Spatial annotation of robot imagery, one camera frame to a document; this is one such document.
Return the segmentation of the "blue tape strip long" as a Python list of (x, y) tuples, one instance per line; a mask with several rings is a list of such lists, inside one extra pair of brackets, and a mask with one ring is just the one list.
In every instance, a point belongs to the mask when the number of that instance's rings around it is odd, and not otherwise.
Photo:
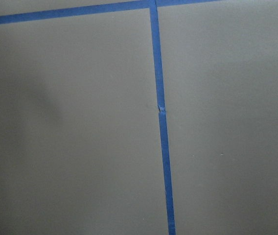
[(152, 46), (153, 46), (155, 81), (156, 81), (157, 107), (158, 107), (160, 138), (161, 138), (167, 226), (168, 226), (168, 233), (170, 235), (175, 235), (176, 226), (175, 226), (170, 151), (169, 151), (166, 106), (165, 106), (165, 95), (164, 95), (159, 14), (158, 14), (158, 6), (156, 0), (149, 1), (149, 12), (150, 12), (150, 24), (151, 24)]

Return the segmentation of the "blue tape strip crossing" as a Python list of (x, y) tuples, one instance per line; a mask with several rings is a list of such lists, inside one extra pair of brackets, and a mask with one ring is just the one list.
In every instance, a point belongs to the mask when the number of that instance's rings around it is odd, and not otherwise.
[(148, 9), (151, 6), (166, 7), (202, 2), (202, 0), (135, 0), (127, 2), (117, 2), (100, 5), (90, 5), (63, 9), (44, 10), (37, 12), (19, 13), (12, 15), (3, 15), (0, 16), (0, 24), (12, 24), (19, 22), (75, 17), (109, 12)]

